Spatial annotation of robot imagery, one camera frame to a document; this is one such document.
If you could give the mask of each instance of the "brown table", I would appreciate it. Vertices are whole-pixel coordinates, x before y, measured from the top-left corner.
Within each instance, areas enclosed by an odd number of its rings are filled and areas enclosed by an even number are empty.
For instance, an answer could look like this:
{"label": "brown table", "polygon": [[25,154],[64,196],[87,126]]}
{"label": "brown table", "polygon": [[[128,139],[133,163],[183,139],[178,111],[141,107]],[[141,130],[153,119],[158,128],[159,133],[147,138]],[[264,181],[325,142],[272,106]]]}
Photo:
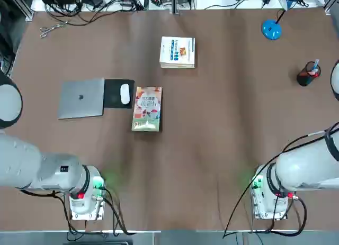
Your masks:
{"label": "brown table", "polygon": [[[39,28],[54,21],[37,13],[13,68],[24,110],[7,133],[97,166],[118,191],[129,230],[222,230],[258,164],[339,117],[329,85],[339,50],[331,18],[321,8],[288,11],[281,39],[269,41],[261,23],[275,17],[276,10],[126,13],[40,39]],[[195,69],[160,68],[165,35],[196,38]],[[297,72],[315,58],[321,77],[298,86]],[[61,83],[94,77],[162,86],[163,131],[131,132],[132,110],[124,109],[57,120]],[[67,229],[59,202],[13,188],[0,193],[1,230]],[[337,229],[339,192],[300,195],[309,210],[306,229]],[[248,197],[243,202],[230,230],[251,229]],[[295,230],[296,219],[291,213],[276,227]],[[112,230],[111,221],[106,209],[104,221],[88,228]]]}

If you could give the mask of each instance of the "robotic arm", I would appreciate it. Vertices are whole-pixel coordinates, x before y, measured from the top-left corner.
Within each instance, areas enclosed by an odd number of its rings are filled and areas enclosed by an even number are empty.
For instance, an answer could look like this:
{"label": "robotic arm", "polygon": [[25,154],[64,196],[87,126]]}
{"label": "robotic arm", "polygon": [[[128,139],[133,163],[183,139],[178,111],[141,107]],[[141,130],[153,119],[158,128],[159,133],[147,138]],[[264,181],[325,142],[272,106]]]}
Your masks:
{"label": "robotic arm", "polygon": [[337,125],[323,131],[322,139],[280,154],[275,164],[268,165],[253,180],[251,193],[256,219],[284,216],[288,193],[339,188],[339,151],[335,146],[339,145],[339,132],[332,131]]}
{"label": "robotic arm", "polygon": [[76,156],[42,153],[29,143],[6,135],[22,113],[22,97],[10,78],[0,74],[0,186],[21,190],[55,190],[69,195],[72,219],[103,218],[104,180],[93,166]]}

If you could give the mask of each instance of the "scissors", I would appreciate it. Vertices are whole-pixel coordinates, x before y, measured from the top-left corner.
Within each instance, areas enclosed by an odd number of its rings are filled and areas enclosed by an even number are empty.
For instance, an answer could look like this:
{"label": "scissors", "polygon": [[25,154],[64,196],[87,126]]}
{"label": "scissors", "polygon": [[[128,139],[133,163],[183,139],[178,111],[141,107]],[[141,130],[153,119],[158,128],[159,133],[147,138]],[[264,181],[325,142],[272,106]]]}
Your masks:
{"label": "scissors", "polygon": [[63,23],[52,25],[51,27],[42,27],[42,28],[40,28],[40,32],[41,32],[40,37],[41,38],[46,37],[47,33],[49,33],[50,31],[53,31],[54,29],[58,29],[58,28],[64,27],[67,23],[68,23],[68,21],[65,21]]}

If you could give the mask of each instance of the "silver laptop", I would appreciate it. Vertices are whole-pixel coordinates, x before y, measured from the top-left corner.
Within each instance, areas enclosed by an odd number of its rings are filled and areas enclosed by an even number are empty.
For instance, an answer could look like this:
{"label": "silver laptop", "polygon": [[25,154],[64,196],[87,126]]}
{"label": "silver laptop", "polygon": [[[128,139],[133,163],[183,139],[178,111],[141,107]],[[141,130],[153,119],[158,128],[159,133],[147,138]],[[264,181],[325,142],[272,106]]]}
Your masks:
{"label": "silver laptop", "polygon": [[103,114],[105,79],[67,81],[61,87],[58,119]]}

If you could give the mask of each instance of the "black mouse pad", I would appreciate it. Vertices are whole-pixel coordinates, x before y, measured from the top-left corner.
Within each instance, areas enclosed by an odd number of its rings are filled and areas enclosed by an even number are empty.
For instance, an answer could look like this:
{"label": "black mouse pad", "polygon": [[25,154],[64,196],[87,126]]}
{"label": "black mouse pad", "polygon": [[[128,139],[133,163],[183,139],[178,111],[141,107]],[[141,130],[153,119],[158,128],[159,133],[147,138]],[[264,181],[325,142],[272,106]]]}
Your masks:
{"label": "black mouse pad", "polygon": [[[127,105],[121,103],[120,87],[123,84],[129,86],[130,102]],[[105,79],[104,108],[132,108],[134,80],[128,79]]]}

